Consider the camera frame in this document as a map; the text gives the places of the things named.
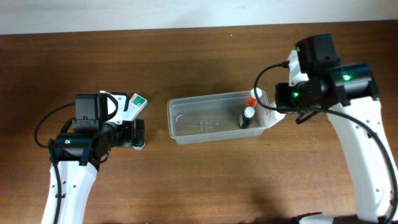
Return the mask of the white squeeze tube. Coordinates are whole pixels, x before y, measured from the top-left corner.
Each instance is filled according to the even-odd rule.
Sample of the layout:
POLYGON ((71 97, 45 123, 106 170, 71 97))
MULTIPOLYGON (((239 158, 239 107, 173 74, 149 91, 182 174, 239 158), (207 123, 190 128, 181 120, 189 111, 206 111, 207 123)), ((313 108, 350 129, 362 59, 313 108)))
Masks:
POLYGON ((276 110, 264 110, 264 126, 266 128, 271 128, 279 121, 285 118, 285 114, 279 113, 276 110))

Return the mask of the clear plastic container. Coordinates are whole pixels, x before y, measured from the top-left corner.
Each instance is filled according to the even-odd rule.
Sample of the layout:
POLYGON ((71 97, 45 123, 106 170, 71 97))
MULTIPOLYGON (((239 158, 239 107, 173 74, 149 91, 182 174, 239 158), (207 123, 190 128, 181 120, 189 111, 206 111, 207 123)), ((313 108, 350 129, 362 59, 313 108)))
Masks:
POLYGON ((167 103, 169 134, 177 144, 220 141, 261 135, 266 126, 265 109, 256 106, 252 124, 243 129, 239 117, 250 91, 172 99, 167 103))

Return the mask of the orange white-capped tube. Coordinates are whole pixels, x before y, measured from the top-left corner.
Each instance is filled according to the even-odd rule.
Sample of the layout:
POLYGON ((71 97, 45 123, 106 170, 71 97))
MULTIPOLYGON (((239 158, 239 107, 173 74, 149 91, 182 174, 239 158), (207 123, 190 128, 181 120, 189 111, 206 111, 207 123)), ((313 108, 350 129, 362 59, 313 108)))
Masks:
POLYGON ((260 88, 252 88, 246 106, 255 108, 257 105, 257 97, 260 98, 261 96, 262 96, 262 90, 260 88))

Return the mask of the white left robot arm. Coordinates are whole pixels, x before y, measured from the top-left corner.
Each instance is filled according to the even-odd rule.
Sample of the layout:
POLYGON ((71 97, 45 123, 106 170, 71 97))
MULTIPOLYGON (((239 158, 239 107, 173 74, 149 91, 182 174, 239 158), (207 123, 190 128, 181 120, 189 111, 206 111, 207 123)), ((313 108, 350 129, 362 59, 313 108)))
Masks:
POLYGON ((70 133, 73 124, 77 120, 69 119, 47 146, 50 186, 42 223, 82 223, 100 165, 109 159, 112 148, 141 150, 145 146, 143 119, 107 122, 93 130, 74 128, 70 133))

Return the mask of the white green medicine box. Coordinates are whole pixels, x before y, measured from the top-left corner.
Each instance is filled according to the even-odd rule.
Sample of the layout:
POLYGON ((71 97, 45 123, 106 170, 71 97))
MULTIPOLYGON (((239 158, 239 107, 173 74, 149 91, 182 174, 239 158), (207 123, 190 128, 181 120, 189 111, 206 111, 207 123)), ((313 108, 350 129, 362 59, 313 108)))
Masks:
POLYGON ((123 121, 133 121, 136 119, 138 114, 146 107, 147 100, 138 95, 137 93, 133 94, 130 98, 127 111, 123 114, 123 121))

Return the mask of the black white-capped bottle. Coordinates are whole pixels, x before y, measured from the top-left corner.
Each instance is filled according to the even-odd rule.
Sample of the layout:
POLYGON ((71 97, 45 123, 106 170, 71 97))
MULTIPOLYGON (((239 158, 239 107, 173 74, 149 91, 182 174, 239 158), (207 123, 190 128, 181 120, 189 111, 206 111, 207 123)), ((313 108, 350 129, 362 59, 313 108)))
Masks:
POLYGON ((239 126, 240 128, 246 129, 250 127, 253 117, 255 115, 255 109, 251 106, 245 108, 239 116, 239 126))

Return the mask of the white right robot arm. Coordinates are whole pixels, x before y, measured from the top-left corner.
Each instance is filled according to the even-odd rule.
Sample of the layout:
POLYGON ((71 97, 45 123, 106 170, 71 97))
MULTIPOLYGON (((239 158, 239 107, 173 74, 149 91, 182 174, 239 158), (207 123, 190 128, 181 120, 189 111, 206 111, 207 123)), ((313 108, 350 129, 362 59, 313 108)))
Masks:
POLYGON ((322 212, 294 217, 293 223, 397 223, 397 167, 381 116, 371 69, 363 63, 321 65, 299 81, 276 88, 280 113, 298 113, 302 123, 325 113, 340 140, 356 197, 354 215, 322 212))

